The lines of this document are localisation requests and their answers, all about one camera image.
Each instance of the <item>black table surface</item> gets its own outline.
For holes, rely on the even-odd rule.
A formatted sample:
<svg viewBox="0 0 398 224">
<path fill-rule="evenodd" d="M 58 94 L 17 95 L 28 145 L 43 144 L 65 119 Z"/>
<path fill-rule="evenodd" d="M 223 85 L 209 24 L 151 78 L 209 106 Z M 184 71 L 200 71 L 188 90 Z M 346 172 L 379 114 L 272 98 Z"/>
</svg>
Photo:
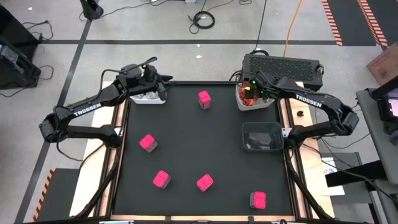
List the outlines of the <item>black table surface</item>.
<svg viewBox="0 0 398 224">
<path fill-rule="evenodd" d="M 203 110 L 198 93 L 207 90 L 211 108 Z M 280 122 L 276 103 L 240 111 L 234 85 L 177 85 L 164 105 L 131 103 L 121 177 L 114 201 L 117 215 L 292 215 L 282 151 L 245 152 L 242 125 Z M 158 146 L 143 150 L 139 141 L 151 134 Z M 159 189 L 152 180 L 164 170 L 172 180 Z M 205 174 L 214 184 L 201 192 Z M 250 193 L 267 194 L 267 208 L 249 206 Z"/>
</svg>

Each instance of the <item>pink cube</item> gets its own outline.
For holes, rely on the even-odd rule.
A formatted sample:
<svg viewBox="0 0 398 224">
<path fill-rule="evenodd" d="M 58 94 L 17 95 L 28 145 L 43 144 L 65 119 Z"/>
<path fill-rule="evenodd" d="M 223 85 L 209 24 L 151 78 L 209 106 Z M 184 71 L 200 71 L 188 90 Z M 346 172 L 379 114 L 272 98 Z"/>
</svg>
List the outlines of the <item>pink cube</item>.
<svg viewBox="0 0 398 224">
<path fill-rule="evenodd" d="M 206 90 L 201 91 L 199 93 L 199 104 L 200 104 L 202 109 L 209 108 L 210 107 L 210 101 L 211 101 L 210 95 L 209 95 L 209 93 Z"/>
<path fill-rule="evenodd" d="M 155 141 L 154 137 L 150 134 L 147 134 L 141 141 L 139 141 L 139 145 L 145 149 L 147 152 L 152 152 L 157 146 L 157 142 Z"/>
<path fill-rule="evenodd" d="M 157 173 L 153 183 L 154 183 L 154 185 L 156 185 L 156 187 L 165 189 L 171 179 L 172 179 L 172 177 L 170 175 L 168 175 L 168 173 L 161 170 Z"/>
<path fill-rule="evenodd" d="M 206 191 L 212 184 L 213 184 L 213 179 L 208 174 L 205 174 L 197 182 L 197 186 L 202 192 Z"/>
<path fill-rule="evenodd" d="M 264 192 L 253 192 L 250 194 L 250 207 L 266 209 L 267 195 Z"/>
</svg>

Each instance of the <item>white paper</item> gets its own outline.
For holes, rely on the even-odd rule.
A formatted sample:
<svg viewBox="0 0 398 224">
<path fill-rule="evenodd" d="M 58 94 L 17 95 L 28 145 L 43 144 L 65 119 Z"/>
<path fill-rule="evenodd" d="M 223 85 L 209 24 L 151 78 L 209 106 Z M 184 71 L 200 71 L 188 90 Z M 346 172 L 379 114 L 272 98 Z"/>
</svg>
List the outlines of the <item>white paper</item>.
<svg viewBox="0 0 398 224">
<path fill-rule="evenodd" d="M 337 169 L 332 167 L 332 166 L 336 166 L 336 164 L 335 164 L 335 162 L 334 162 L 332 157 L 322 158 L 322 161 L 324 162 L 322 164 L 323 164 L 323 173 L 325 175 L 337 172 Z M 343 186 L 329 187 L 329 195 L 330 196 L 344 195 L 344 194 L 345 193 L 344 193 Z"/>
</svg>

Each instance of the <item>wooden table frame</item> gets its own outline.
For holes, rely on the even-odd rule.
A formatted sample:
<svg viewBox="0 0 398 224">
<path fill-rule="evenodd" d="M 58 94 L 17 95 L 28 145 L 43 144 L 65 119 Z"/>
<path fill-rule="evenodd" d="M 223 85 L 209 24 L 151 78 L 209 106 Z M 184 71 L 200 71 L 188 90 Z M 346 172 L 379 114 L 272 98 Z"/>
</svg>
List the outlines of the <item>wooden table frame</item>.
<svg viewBox="0 0 398 224">
<path fill-rule="evenodd" d="M 104 82 L 103 86 L 110 85 L 111 82 Z M 99 127 L 104 124 L 113 124 L 115 126 L 125 127 L 128 118 L 126 117 L 129 109 L 129 101 L 115 108 L 100 108 L 95 111 L 92 126 Z M 279 102 L 280 115 L 283 120 L 285 128 L 291 127 L 291 124 L 309 126 L 312 125 L 310 110 L 307 104 L 297 100 L 281 100 Z M 297 116 L 298 111 L 303 111 L 304 116 Z M 100 149 L 90 159 L 86 161 L 80 172 L 78 183 L 76 185 L 75 196 L 73 198 L 70 216 L 76 215 L 80 212 L 87 202 L 91 199 L 97 190 L 100 182 L 105 178 L 114 162 L 116 150 L 121 150 L 120 160 L 123 158 L 125 138 L 120 149 L 108 149 L 105 147 Z M 98 139 L 89 139 L 84 157 L 95 150 L 102 142 Z M 305 144 L 318 149 L 317 141 L 314 139 L 306 139 Z M 330 196 L 328 194 L 328 187 L 326 184 L 325 175 L 323 173 L 323 164 L 319 153 L 314 152 L 305 146 L 302 146 L 298 153 L 295 153 L 292 158 L 293 166 L 299 176 L 305 181 L 307 189 L 311 192 L 315 200 L 320 206 L 334 217 L 333 207 L 331 205 Z M 165 216 L 145 216 L 145 215 L 113 215 L 112 214 L 112 200 L 114 198 L 117 182 L 119 180 L 119 172 L 121 169 L 121 162 L 119 163 L 119 170 L 117 177 L 107 186 L 101 200 L 90 213 L 90 216 L 110 216 L 112 220 L 151 220 L 164 222 Z M 295 221 L 297 217 L 301 218 L 316 218 L 316 214 L 308 206 L 306 200 L 295 183 L 289 182 L 291 189 L 291 202 L 294 211 L 293 216 L 253 216 L 254 221 L 276 221 L 285 219 L 287 221 Z M 247 222 L 248 216 L 171 216 L 172 221 L 226 221 L 226 222 Z"/>
</svg>

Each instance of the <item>concrete floor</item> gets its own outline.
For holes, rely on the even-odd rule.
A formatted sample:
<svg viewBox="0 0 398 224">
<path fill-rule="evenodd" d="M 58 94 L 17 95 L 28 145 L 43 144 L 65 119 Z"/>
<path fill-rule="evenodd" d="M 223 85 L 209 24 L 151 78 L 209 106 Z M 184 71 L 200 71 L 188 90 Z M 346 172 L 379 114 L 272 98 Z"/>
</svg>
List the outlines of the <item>concrete floor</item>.
<svg viewBox="0 0 398 224">
<path fill-rule="evenodd" d="M 205 9 L 227 2 L 208 1 Z M 49 20 L 53 25 L 53 40 L 80 40 L 85 22 L 78 19 L 81 12 L 79 1 L 65 4 L 62 0 L 0 0 L 19 21 L 42 22 Z M 105 13 L 123 6 L 135 6 L 140 0 L 101 0 Z M 197 35 L 188 31 L 190 21 L 200 10 L 198 4 L 167 2 L 159 7 L 142 6 L 116 12 L 103 19 L 93 21 L 87 28 L 87 40 L 224 40 L 224 44 L 169 44 L 169 45 L 109 45 L 42 44 L 37 49 L 34 63 L 38 66 L 51 65 L 55 69 L 51 80 L 41 80 L 37 88 L 25 90 L 13 98 L 0 97 L 0 217 L 3 223 L 13 223 L 32 177 L 43 140 L 38 124 L 51 112 L 60 98 L 67 75 L 73 75 L 65 104 L 73 103 L 98 91 L 100 74 L 105 68 L 119 69 L 130 63 L 139 63 L 157 56 L 154 63 L 158 71 L 173 75 L 176 80 L 227 80 L 241 67 L 245 53 L 253 44 L 231 44 L 228 40 L 255 40 L 261 21 L 264 0 L 253 1 L 241 6 L 235 1 L 227 6 L 212 10 L 216 25 L 201 30 Z M 262 40 L 284 40 L 293 18 L 298 1 L 273 1 L 267 3 L 262 26 Z M 50 36 L 47 26 L 35 27 L 31 31 Z M 291 40 L 334 40 L 326 15 L 319 0 L 306 0 L 296 18 L 290 35 Z M 81 55 L 76 50 L 82 48 Z M 260 45 L 271 55 L 282 56 L 283 45 Z M 366 69 L 366 64 L 381 53 L 380 47 L 340 47 L 337 45 L 290 45 L 287 57 L 308 58 L 321 61 L 325 66 L 324 86 L 321 91 L 342 99 L 347 105 L 356 103 L 355 92 L 367 87 L 377 87 L 376 81 Z M 74 69 L 72 60 L 77 63 Z M 50 75 L 46 68 L 43 76 Z M 105 76 L 113 80 L 114 75 Z M 317 111 L 319 121 L 326 120 L 322 111 Z M 72 124 L 89 126 L 93 114 L 76 119 Z M 335 146 L 345 146 L 368 133 L 364 120 L 348 137 L 330 138 Z M 69 155 L 82 158 L 86 140 L 66 140 L 61 148 Z M 326 152 L 323 144 L 320 149 Z M 378 159 L 370 137 L 345 149 L 334 152 L 359 152 L 363 162 Z M 53 167 L 77 168 L 79 163 L 60 155 L 51 145 L 43 167 L 34 177 L 37 184 L 31 186 L 33 195 L 28 198 L 25 222 L 32 220 L 35 207 L 44 186 L 48 171 Z M 341 220 L 369 222 L 372 219 L 367 206 L 334 205 Z"/>
</svg>

